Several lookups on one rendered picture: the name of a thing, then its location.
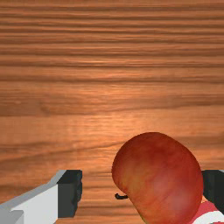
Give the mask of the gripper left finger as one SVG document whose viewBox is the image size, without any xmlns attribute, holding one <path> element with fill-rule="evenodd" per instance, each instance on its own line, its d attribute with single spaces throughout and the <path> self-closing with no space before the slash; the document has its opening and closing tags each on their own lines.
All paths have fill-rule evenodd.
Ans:
<svg viewBox="0 0 224 224">
<path fill-rule="evenodd" d="M 39 187 L 0 204 L 0 224 L 56 224 L 73 218 L 82 195 L 82 170 L 59 170 Z"/>
</svg>

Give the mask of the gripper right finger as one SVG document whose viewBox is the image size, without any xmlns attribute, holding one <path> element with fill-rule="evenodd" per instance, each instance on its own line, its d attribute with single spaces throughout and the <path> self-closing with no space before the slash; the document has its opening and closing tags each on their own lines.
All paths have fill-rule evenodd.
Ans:
<svg viewBox="0 0 224 224">
<path fill-rule="evenodd" d="M 204 170 L 202 176 L 204 197 L 224 214 L 224 170 Z"/>
</svg>

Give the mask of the red apple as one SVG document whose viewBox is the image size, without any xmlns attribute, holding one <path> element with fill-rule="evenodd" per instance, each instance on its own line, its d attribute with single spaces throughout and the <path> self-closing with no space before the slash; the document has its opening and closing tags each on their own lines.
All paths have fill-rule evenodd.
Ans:
<svg viewBox="0 0 224 224">
<path fill-rule="evenodd" d="M 203 178 L 195 156 L 158 132 L 134 136 L 121 147 L 112 179 L 146 224 L 188 224 L 202 200 Z"/>
</svg>

